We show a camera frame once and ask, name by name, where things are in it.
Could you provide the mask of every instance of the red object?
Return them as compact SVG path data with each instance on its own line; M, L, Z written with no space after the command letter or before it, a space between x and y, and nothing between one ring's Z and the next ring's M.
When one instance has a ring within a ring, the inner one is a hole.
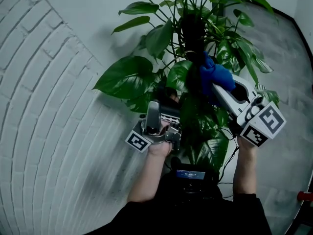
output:
M311 202L313 202L313 193L300 191L298 193L297 199L299 201L303 200L303 201L311 201Z

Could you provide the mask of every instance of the forearm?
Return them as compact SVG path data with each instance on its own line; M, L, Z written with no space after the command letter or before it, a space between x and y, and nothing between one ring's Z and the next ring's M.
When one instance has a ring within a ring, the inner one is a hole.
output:
M234 194L256 194L256 156L256 147L239 149L233 182Z
M128 195L127 202L145 202L154 198L164 161L164 156L148 152L143 169Z

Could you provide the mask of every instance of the white brick wall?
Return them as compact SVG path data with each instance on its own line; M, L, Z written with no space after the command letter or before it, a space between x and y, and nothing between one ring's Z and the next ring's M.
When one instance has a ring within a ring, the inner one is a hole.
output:
M125 204L144 155L92 91L104 70L48 1L0 0L0 234L84 234Z

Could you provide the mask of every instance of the display screen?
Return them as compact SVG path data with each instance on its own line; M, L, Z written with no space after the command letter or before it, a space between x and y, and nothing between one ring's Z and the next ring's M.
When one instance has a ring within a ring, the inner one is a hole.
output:
M203 172L203 171L190 171L190 170L177 170L176 176L178 178L204 179L205 172Z

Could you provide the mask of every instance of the blue cloth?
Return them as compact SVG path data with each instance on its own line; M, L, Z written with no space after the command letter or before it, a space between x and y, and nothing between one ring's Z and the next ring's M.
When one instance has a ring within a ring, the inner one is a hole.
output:
M206 51L203 53L205 55L205 62L200 66L202 92L204 95L209 96L210 103L219 105L218 102L214 100L214 94L211 90L212 83L220 85L223 89L231 92L236 88L235 82L228 69L223 65L215 64Z

